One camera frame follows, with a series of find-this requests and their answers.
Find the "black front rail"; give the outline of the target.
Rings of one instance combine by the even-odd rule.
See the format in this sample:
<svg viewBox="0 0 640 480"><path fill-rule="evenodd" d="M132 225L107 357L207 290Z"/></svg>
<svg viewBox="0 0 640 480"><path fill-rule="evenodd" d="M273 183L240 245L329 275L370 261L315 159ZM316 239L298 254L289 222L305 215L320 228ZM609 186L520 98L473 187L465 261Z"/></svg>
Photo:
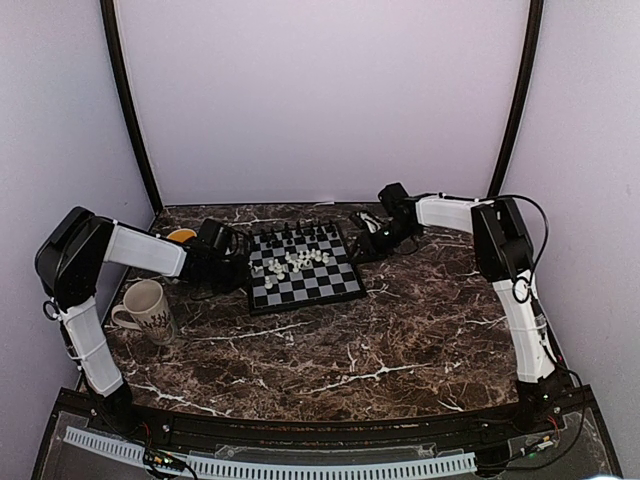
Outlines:
<svg viewBox="0 0 640 480"><path fill-rule="evenodd" d="M513 425L482 420L477 412L361 422L246 420L141 405L135 405L133 412L145 419L155 434L162 434L162 426L167 424L170 441L194 445L229 440L262 446L347 446L413 439L445 439L466 445L501 442L519 434Z"/></svg>

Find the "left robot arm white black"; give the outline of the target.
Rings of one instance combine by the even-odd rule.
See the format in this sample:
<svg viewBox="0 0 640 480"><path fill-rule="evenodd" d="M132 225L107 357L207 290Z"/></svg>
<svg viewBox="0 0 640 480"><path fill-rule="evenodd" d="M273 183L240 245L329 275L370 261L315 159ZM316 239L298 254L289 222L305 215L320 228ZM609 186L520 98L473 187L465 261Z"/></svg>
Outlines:
<svg viewBox="0 0 640 480"><path fill-rule="evenodd" d="M247 283L252 247L249 235L212 219L195 237L178 242L81 206L45 240L34 261L48 297L43 312L59 324L98 414L117 434L134 435L141 415L132 407L131 389L115 364L97 312L103 265L120 264L227 294Z"/></svg>

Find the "black chess pieces row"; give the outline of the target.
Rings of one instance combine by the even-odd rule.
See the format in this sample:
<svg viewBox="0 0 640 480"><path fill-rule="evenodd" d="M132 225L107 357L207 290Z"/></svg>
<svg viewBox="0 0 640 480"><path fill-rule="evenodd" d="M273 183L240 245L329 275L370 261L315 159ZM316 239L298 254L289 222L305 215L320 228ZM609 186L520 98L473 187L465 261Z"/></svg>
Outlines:
<svg viewBox="0 0 640 480"><path fill-rule="evenodd" d="M297 222L295 225L285 223L281 228L261 229L253 234L252 249L283 248L310 245L329 248L341 244L338 225L329 222Z"/></svg>

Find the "white mug orange inside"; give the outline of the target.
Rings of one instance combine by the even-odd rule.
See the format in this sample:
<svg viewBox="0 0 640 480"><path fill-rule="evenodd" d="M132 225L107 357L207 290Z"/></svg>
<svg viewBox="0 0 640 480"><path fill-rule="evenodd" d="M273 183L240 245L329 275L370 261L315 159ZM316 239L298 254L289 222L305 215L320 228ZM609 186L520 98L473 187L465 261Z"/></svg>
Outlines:
<svg viewBox="0 0 640 480"><path fill-rule="evenodd" d="M182 246L189 245L196 239L197 239L197 232L189 228L180 228L180 229L174 230L166 236L167 241L170 241Z"/></svg>

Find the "black grey chess board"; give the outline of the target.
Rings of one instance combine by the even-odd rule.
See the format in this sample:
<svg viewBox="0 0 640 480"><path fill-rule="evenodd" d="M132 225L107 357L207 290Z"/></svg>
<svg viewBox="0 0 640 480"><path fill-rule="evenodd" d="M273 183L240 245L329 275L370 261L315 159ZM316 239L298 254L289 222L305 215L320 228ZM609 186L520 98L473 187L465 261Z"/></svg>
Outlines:
<svg viewBox="0 0 640 480"><path fill-rule="evenodd" d="M249 313L283 313L364 298L366 288L333 221L251 234Z"/></svg>

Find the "right black frame post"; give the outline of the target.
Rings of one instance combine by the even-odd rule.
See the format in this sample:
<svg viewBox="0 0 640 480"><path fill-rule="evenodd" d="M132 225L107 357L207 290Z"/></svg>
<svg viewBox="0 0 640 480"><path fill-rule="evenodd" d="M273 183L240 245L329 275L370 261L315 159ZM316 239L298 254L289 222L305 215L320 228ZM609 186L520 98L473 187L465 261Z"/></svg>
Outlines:
<svg viewBox="0 0 640 480"><path fill-rule="evenodd" d="M489 197L500 194L515 148L533 74L544 4L545 2L543 0L531 0L529 2L518 74L503 139L487 191Z"/></svg>

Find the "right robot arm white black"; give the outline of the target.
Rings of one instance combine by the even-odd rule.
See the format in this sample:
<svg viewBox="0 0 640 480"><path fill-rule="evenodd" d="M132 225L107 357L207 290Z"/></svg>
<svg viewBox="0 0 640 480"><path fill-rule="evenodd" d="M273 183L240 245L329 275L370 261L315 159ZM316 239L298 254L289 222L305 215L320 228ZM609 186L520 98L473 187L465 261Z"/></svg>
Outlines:
<svg viewBox="0 0 640 480"><path fill-rule="evenodd" d="M511 410L510 424L521 434L534 432L553 413L567 370L553 348L537 294L536 270L543 251L533 245L517 206L520 196L411 196L402 184L393 183L378 199L387 221L367 210L350 216L360 230L349 251L356 263L385 259L430 227L472 235L476 267L500 300L515 349L518 404Z"/></svg>

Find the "white mug floral pattern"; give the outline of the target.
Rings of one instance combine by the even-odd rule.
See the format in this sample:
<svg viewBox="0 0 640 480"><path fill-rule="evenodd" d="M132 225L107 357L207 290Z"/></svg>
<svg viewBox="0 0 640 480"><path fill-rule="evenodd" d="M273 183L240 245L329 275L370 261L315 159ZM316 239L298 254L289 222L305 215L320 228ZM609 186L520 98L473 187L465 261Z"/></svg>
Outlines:
<svg viewBox="0 0 640 480"><path fill-rule="evenodd" d="M162 285L150 279L132 285L111 309L112 322L142 332L153 344L166 346L177 337L177 323Z"/></svg>

